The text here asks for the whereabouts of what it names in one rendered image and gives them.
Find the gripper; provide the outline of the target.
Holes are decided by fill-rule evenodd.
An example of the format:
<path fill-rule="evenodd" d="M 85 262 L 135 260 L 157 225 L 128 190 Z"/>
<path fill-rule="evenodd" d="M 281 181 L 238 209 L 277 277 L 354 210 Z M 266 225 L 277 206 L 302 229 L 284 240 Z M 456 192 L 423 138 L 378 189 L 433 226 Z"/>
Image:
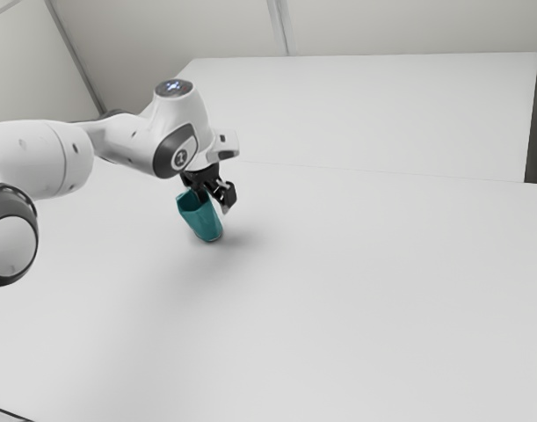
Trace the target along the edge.
<path fill-rule="evenodd" d="M 221 180 L 219 164 L 210 164 L 198 171 L 185 170 L 179 176 L 184 186 L 192 189 L 199 204 L 207 203 L 206 188 L 214 189 L 213 197 L 224 215 L 236 204 L 236 186 L 228 180 Z"/>

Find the teal faceted mug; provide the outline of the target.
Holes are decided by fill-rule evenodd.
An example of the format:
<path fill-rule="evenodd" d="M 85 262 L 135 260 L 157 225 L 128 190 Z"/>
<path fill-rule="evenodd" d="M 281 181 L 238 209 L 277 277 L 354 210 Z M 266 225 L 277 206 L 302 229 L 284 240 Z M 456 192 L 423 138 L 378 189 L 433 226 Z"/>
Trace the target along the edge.
<path fill-rule="evenodd" d="M 192 189 L 176 198 L 178 212 L 194 235 L 201 241 L 211 243 L 219 239 L 223 228 L 214 205 L 207 194 L 207 203 L 199 204 Z"/>

